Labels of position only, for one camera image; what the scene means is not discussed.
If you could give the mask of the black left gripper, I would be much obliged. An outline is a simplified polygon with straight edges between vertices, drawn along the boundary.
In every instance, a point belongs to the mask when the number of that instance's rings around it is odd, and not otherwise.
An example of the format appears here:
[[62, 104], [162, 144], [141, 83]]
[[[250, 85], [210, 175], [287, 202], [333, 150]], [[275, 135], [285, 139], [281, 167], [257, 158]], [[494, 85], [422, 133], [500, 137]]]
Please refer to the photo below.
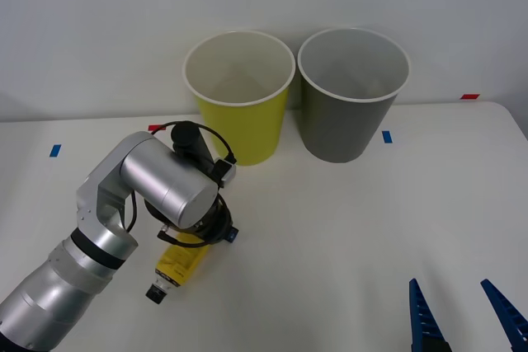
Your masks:
[[191, 245], [233, 243], [238, 232], [239, 230], [233, 226], [233, 219], [225, 200], [217, 198], [197, 225], [181, 233], [181, 241]]

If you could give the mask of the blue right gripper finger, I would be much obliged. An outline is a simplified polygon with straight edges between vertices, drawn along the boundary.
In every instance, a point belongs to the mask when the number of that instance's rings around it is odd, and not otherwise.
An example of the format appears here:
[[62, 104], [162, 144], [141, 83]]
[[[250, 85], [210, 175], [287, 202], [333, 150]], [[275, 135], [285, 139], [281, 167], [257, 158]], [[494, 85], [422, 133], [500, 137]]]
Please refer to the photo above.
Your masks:
[[527, 320], [488, 279], [484, 279], [481, 285], [506, 333], [511, 350], [527, 352]]
[[409, 281], [412, 352], [451, 352], [416, 279]]

